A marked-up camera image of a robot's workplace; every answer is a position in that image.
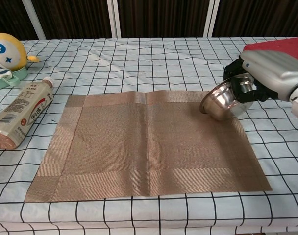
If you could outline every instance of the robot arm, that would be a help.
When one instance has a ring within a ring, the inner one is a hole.
[[[246,50],[224,69],[224,80],[249,73],[257,89],[242,92],[239,80],[231,79],[233,93],[241,103],[268,98],[289,101],[298,117],[298,60],[286,53],[271,50]]]

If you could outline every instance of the stainless steel bowl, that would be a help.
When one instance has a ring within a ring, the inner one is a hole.
[[[252,90],[253,78],[249,74],[235,76],[241,79],[240,85],[243,92]],[[246,112],[252,102],[242,104],[233,94],[230,78],[217,85],[211,90],[200,104],[199,110],[203,114],[209,114],[218,121],[228,120]]]

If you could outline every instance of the grid pattern tablecloth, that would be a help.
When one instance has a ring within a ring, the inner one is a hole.
[[[288,102],[239,117],[273,191],[23,203],[70,94],[206,91],[245,44],[275,38],[26,41],[41,62],[0,90],[0,111],[30,81],[55,79],[54,100],[14,151],[0,150],[0,234],[234,234],[298,230],[298,119]]]

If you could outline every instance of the curtain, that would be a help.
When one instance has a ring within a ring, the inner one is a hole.
[[[298,0],[221,0],[213,37],[298,37]]]
[[[32,0],[47,39],[111,38],[106,0]]]
[[[38,39],[21,0],[0,0],[0,33],[19,40]]]
[[[209,0],[118,0],[122,37],[202,37]]]

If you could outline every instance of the cartoon figure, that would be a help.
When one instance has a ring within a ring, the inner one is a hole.
[[[23,44],[7,33],[0,33],[0,77],[9,79],[12,72],[26,66],[27,60],[38,62],[37,56],[28,56]]]

